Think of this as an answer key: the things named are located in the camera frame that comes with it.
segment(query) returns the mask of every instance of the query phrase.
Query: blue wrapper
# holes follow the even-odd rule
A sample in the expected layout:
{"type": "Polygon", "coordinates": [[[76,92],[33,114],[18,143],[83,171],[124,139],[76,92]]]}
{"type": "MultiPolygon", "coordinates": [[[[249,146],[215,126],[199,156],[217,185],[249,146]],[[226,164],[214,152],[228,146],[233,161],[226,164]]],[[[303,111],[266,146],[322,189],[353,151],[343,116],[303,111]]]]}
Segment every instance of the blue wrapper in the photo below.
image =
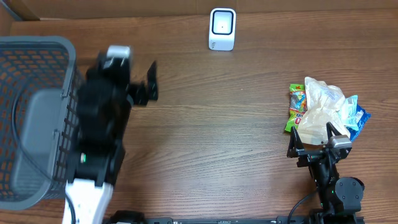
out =
{"type": "Polygon", "coordinates": [[[352,128],[347,128],[349,133],[351,133],[350,140],[352,142],[359,136],[359,134],[361,134],[361,131],[362,131],[363,127],[365,126],[365,123],[368,121],[368,119],[371,116],[372,115],[370,113],[367,113],[366,110],[363,109],[361,106],[359,106],[359,105],[356,106],[355,118],[356,118],[356,120],[358,122],[358,130],[355,131],[352,128]]]}

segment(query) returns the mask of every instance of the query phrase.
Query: wooden tabletop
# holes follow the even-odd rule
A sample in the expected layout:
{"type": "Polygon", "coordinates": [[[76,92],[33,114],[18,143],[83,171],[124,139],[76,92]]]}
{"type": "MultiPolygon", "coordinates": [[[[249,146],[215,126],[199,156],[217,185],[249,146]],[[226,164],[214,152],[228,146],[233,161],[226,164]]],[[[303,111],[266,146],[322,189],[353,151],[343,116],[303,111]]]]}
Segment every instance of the wooden tabletop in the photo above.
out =
{"type": "MultiPolygon", "coordinates": [[[[366,186],[359,215],[397,223],[398,11],[238,14],[232,52],[208,49],[208,16],[15,22],[12,35],[61,35],[82,72],[111,44],[134,47],[132,79],[158,62],[159,100],[135,108],[107,216],[265,218],[314,190],[286,158],[289,84],[306,76],[357,94],[372,118],[338,163],[366,186]]],[[[64,200],[1,211],[0,223],[60,223],[64,200]]],[[[319,207],[305,203],[297,214],[319,207]]]]}

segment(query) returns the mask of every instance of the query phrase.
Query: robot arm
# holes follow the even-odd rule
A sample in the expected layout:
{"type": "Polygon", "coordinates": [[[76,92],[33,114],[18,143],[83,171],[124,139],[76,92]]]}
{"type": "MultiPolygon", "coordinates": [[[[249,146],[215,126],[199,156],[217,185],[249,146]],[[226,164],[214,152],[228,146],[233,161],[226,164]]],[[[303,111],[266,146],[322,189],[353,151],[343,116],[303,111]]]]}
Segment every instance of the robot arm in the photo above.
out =
{"type": "Polygon", "coordinates": [[[131,108],[157,100],[156,63],[147,74],[148,88],[130,83],[131,64],[130,47],[110,46],[78,90],[79,127],[73,131],[65,187],[75,220],[66,201],[64,224],[102,223],[126,153],[122,140],[131,108]]]}

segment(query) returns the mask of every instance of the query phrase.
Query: wood grain surface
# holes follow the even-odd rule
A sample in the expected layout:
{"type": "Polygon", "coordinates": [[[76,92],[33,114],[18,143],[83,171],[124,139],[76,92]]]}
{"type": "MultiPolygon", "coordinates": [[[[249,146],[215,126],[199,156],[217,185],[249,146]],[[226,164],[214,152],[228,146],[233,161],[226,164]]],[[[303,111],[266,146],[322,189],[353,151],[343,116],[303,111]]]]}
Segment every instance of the wood grain surface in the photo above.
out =
{"type": "MultiPolygon", "coordinates": [[[[264,218],[287,215],[314,189],[286,158],[289,84],[306,76],[357,94],[372,118],[338,163],[361,179],[367,223],[397,223],[398,11],[238,14],[232,52],[210,51],[208,16],[15,22],[12,35],[71,40],[82,72],[110,44],[134,47],[132,80],[158,61],[160,96],[131,112],[107,216],[264,218]]],[[[63,200],[0,211],[0,223],[60,223],[63,200]]],[[[313,198],[298,208],[319,207],[313,198]]]]}

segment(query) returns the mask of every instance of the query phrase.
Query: candy packet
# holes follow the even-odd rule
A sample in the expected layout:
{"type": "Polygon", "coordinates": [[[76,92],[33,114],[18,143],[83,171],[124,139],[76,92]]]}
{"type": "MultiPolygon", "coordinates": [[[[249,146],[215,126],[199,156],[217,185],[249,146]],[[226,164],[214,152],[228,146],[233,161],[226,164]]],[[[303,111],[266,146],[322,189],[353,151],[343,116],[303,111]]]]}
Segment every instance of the candy packet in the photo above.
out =
{"type": "Polygon", "coordinates": [[[355,120],[358,125],[358,130],[354,130],[352,128],[347,128],[349,133],[351,133],[350,140],[353,142],[361,133],[362,129],[365,126],[365,123],[368,121],[368,119],[372,115],[368,112],[366,112],[365,109],[363,109],[361,106],[357,105],[356,106],[356,114],[355,114],[355,120]]]}
{"type": "Polygon", "coordinates": [[[356,119],[357,102],[358,96],[353,95],[345,100],[343,106],[337,112],[344,126],[346,126],[346,128],[351,128],[355,131],[358,131],[358,122],[356,119]]]}
{"type": "Polygon", "coordinates": [[[297,128],[306,111],[307,98],[305,94],[305,86],[301,84],[290,84],[290,118],[286,123],[285,130],[290,132],[292,126],[297,128]]]}

